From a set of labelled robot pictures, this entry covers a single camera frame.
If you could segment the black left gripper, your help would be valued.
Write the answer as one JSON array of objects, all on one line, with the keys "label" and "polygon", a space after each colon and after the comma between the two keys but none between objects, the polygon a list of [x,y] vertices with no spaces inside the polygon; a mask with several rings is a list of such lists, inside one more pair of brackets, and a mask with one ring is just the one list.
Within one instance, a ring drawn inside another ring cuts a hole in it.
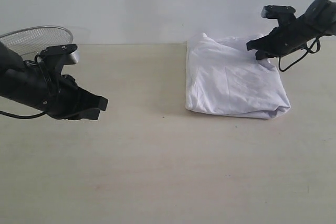
[{"label": "black left gripper", "polygon": [[1,64],[1,97],[40,111],[34,115],[1,111],[1,115],[15,119],[47,115],[53,119],[95,121],[108,105],[105,97],[84,90],[73,78],[49,73],[35,61],[23,61],[20,68]]}]

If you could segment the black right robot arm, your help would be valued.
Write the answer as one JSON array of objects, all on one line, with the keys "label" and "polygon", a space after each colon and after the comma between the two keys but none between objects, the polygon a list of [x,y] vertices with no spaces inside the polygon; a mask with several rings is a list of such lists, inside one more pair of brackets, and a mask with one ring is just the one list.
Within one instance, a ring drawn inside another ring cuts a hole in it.
[{"label": "black right robot arm", "polygon": [[248,51],[255,50],[256,60],[282,58],[300,49],[307,42],[335,35],[335,2],[314,0],[301,16],[295,16],[292,6],[267,5],[262,18],[275,19],[278,26],[268,35],[247,42]]}]

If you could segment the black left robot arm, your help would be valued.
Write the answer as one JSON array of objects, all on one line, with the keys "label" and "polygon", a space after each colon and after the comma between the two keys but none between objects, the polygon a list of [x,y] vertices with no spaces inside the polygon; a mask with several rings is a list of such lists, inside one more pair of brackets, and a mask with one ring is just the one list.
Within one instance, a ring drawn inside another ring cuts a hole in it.
[{"label": "black left robot arm", "polygon": [[35,117],[56,120],[97,120],[108,99],[95,95],[62,74],[65,65],[78,62],[76,44],[50,46],[34,60],[24,60],[1,44],[1,96],[39,110]]}]

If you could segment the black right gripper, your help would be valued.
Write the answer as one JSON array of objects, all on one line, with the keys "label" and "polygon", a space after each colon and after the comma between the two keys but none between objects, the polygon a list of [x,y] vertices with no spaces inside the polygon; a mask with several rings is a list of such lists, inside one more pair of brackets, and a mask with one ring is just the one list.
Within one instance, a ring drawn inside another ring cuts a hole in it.
[{"label": "black right gripper", "polygon": [[314,39],[319,31],[308,25],[301,15],[286,27],[279,27],[279,31],[271,32],[268,36],[263,36],[247,42],[248,51],[256,50],[257,61],[270,58],[280,58],[291,54],[297,50],[307,48],[307,43]]}]

